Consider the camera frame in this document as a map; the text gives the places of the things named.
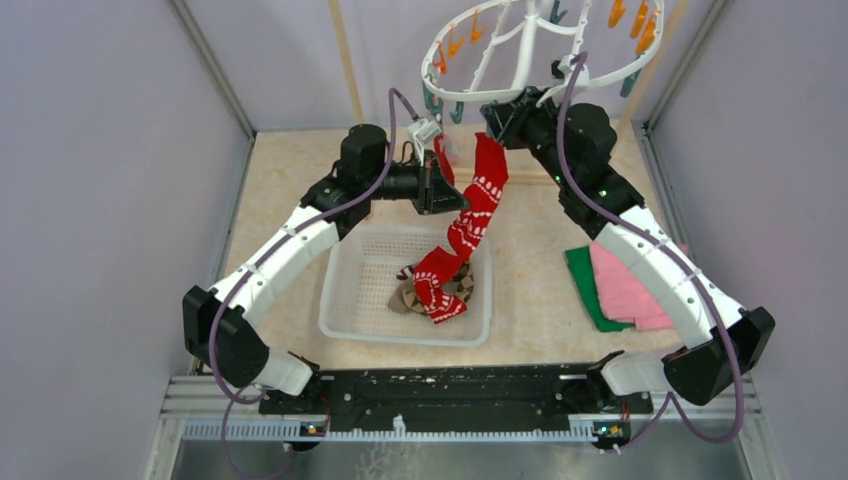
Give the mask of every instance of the red sock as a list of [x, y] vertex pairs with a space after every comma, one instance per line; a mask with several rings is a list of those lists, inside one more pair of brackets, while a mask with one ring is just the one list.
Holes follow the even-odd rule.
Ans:
[[442, 323], [468, 309], [459, 299], [441, 289], [442, 285], [451, 281], [461, 266], [462, 259], [442, 247], [436, 247], [415, 267], [415, 293], [435, 323]]
[[463, 193], [471, 208], [463, 210], [448, 228], [448, 242], [463, 261], [471, 259], [483, 240], [508, 178], [503, 147], [485, 133], [478, 133], [474, 179]]
[[444, 142], [444, 134], [436, 135], [436, 138], [433, 140], [433, 146], [436, 148], [436, 156], [439, 157], [439, 168], [442, 170], [442, 175], [445, 177], [445, 180], [448, 181], [451, 185], [454, 185], [454, 176], [453, 176], [453, 167], [450, 166], [450, 162], [448, 161], [448, 156], [445, 154], [445, 147], [442, 145]]
[[[441, 286], [453, 278], [480, 245], [509, 178], [503, 147], [485, 133], [476, 135], [474, 179], [463, 193], [471, 208], [463, 210], [448, 228], [448, 242], [456, 255], [437, 247], [415, 267], [415, 293], [435, 323], [442, 323], [468, 309], [455, 296], [445, 293]], [[450, 168], [441, 138], [437, 137], [436, 141], [440, 164]]]

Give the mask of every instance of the white plastic basket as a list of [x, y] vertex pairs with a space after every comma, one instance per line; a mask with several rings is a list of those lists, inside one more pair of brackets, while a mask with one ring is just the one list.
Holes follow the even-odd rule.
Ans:
[[471, 257], [474, 293], [468, 310], [439, 325], [414, 312], [391, 311], [397, 272], [433, 248], [449, 247], [445, 230], [361, 225], [333, 247], [321, 292], [318, 326], [328, 337], [474, 347], [489, 336], [492, 252], [484, 238]]

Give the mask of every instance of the cable tie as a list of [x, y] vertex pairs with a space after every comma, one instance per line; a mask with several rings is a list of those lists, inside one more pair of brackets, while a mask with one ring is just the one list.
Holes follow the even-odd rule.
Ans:
[[683, 285], [685, 283], [691, 282], [693, 278], [697, 277], [700, 274], [701, 274], [701, 269], [698, 268], [698, 267], [695, 267], [695, 269], [692, 270], [691, 274], [686, 275], [685, 277], [683, 277], [683, 279], [681, 279], [679, 282], [677, 282], [677, 285], [674, 286], [674, 290], [677, 290], [678, 288], [680, 288], [681, 285]]
[[288, 224], [280, 227], [280, 231], [284, 232], [286, 235], [292, 238], [297, 238], [297, 232], [295, 231], [295, 229], [289, 228]]
[[666, 243], [668, 243], [670, 239], [669, 239], [668, 237], [663, 237], [663, 238], [658, 239], [658, 240], [659, 240], [659, 243], [657, 243], [656, 245], [651, 245], [651, 248], [649, 248], [649, 249], [645, 252], [645, 256], [646, 256], [646, 257], [647, 257], [648, 255], [650, 255], [650, 254], [654, 253], [656, 250], [659, 250], [660, 248], [664, 247], [664, 246], [665, 246], [665, 244], [666, 244]]
[[256, 268], [255, 263], [242, 263], [241, 267], [239, 267], [239, 270], [242, 270], [242, 269], [247, 270], [248, 272], [252, 273], [253, 275], [259, 275], [259, 269]]

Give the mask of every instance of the clothespin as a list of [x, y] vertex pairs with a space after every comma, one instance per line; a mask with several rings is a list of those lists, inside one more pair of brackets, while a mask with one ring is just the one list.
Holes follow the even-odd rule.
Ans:
[[442, 42], [436, 42], [439, 44], [439, 60], [433, 60], [433, 66], [439, 69], [442, 75], [448, 73], [448, 62], [445, 60], [445, 51], [442, 48]]
[[434, 117], [441, 117], [442, 110], [445, 106], [444, 100], [442, 100], [441, 98], [436, 98], [436, 95], [433, 94], [433, 92], [431, 92], [427, 88], [427, 84], [424, 83], [423, 80], [421, 81], [421, 83], [424, 86], [424, 107], [427, 108], [427, 111], [430, 112], [430, 115], [433, 115]]
[[471, 15], [471, 45], [477, 43], [477, 40], [480, 40], [480, 37], [483, 36], [483, 32], [486, 31], [486, 27], [483, 27], [482, 30], [477, 30], [477, 16], [480, 13], [480, 10], [474, 10], [474, 14]]
[[462, 123], [462, 113], [465, 111], [465, 102], [456, 102], [456, 107], [450, 113], [453, 123]]
[[615, 28], [626, 11], [627, 9], [624, 7], [624, 0], [615, 0], [615, 3], [612, 4], [612, 11], [610, 11], [610, 18], [607, 21], [607, 25], [609, 25], [610, 28]]
[[450, 31], [448, 32], [448, 58], [453, 58], [454, 55], [459, 53], [459, 49], [462, 48], [462, 42], [465, 41], [465, 37], [459, 37], [459, 41], [454, 43], [453, 41], [453, 31], [454, 26], [451, 24]]
[[565, 17], [566, 13], [568, 13], [568, 9], [565, 9], [562, 13], [560, 13], [559, 0], [554, 0], [554, 4], [551, 5], [551, 13], [548, 20], [555, 25], [559, 25], [559, 22], [563, 19], [563, 17]]
[[635, 72], [625, 77], [624, 81], [621, 83], [621, 91], [619, 92], [621, 98], [627, 98], [630, 96], [630, 92], [633, 91], [633, 86], [636, 85], [636, 80], [639, 80], [639, 74], [641, 72], [642, 69], [640, 68], [639, 70], [636, 70]]
[[648, 24], [645, 25], [645, 31], [642, 32], [642, 38], [639, 39], [639, 43], [636, 45], [636, 55], [645, 53], [645, 50], [654, 43], [654, 38], [656, 38], [654, 30], [657, 28], [657, 19], [659, 17], [660, 11], [657, 9], [654, 14], [651, 15], [651, 19], [648, 20]]
[[645, 25], [645, 20], [648, 18], [648, 0], [642, 0], [639, 5], [639, 11], [636, 12], [636, 19], [633, 20], [633, 28], [630, 29], [630, 38], [636, 38], [642, 31], [642, 26]]

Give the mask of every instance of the orange clothespin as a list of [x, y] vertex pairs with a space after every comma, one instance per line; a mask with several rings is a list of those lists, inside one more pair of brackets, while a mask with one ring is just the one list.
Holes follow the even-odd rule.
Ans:
[[645, 31], [642, 32], [642, 38], [639, 39], [639, 44], [636, 45], [636, 55], [642, 55], [645, 53], [645, 50], [654, 43], [654, 38], [656, 38], [654, 30], [657, 28], [657, 19], [659, 17], [659, 10], [656, 10], [654, 14], [651, 15], [651, 19], [648, 20], [648, 24], [645, 26]]
[[610, 28], [615, 28], [626, 11], [627, 9], [624, 7], [624, 0], [615, 0], [615, 3], [612, 4], [612, 10], [610, 11], [610, 18], [609, 21], [607, 21], [607, 25], [609, 25]]
[[648, 0], [642, 0], [639, 5], [639, 11], [636, 13], [636, 19], [633, 21], [633, 28], [630, 29], [630, 38], [636, 38], [642, 31], [642, 26], [645, 25], [645, 20], [648, 19]]
[[459, 41], [454, 43], [453, 41], [453, 31], [454, 26], [451, 25], [451, 29], [448, 32], [448, 58], [453, 58], [459, 52], [459, 49], [462, 48], [462, 42], [465, 41], [465, 37], [459, 37]]
[[480, 40], [480, 37], [483, 36], [483, 32], [486, 31], [486, 27], [483, 27], [482, 30], [477, 30], [477, 15], [480, 13], [480, 10], [474, 10], [474, 14], [471, 15], [471, 45], [477, 43], [477, 40]]
[[448, 73], [448, 62], [445, 60], [445, 51], [442, 49], [442, 42], [436, 42], [439, 44], [439, 60], [433, 60], [433, 66], [439, 69], [439, 72], [444, 75]]

